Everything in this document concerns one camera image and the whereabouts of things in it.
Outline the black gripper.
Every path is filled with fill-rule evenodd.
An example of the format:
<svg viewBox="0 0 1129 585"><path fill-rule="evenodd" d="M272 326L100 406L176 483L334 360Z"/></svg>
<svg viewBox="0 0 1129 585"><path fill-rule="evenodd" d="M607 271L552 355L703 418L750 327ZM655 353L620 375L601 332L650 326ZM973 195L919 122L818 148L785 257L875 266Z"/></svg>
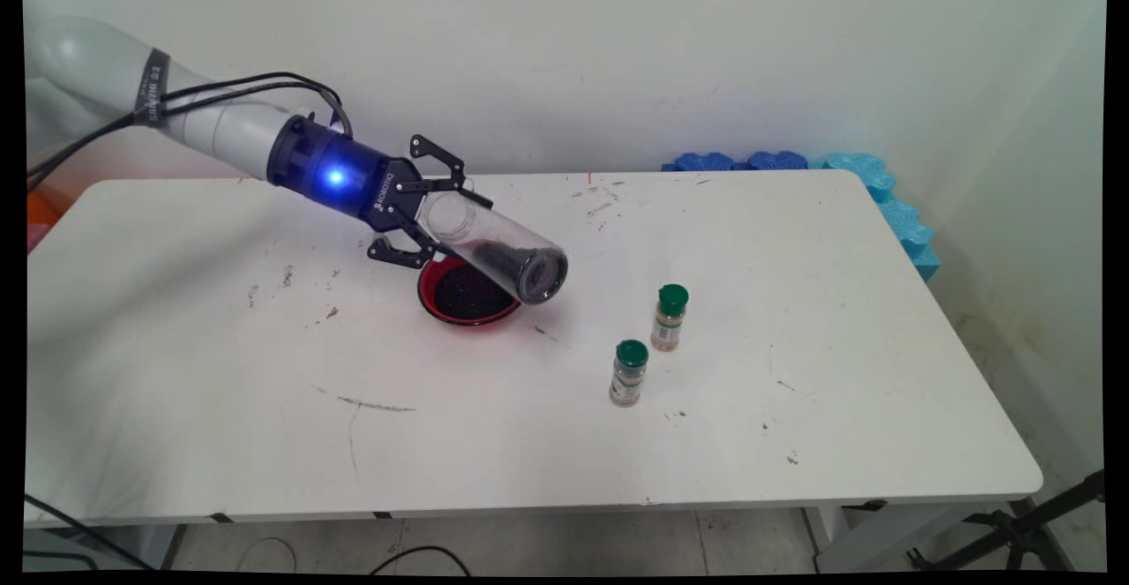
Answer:
<svg viewBox="0 0 1129 585"><path fill-rule="evenodd" d="M378 234L368 248L370 259L421 270L441 250L441 243L412 219L423 194L455 191L487 210L495 203L467 186L465 161L426 136L413 136L408 154L412 159L430 156L441 161L449 177L423 178L412 161L382 154L310 119L294 116L285 123L266 158L266 182L367 222ZM406 192L400 191L399 184ZM386 238L393 230L404 232L418 250L394 247Z"/></svg>

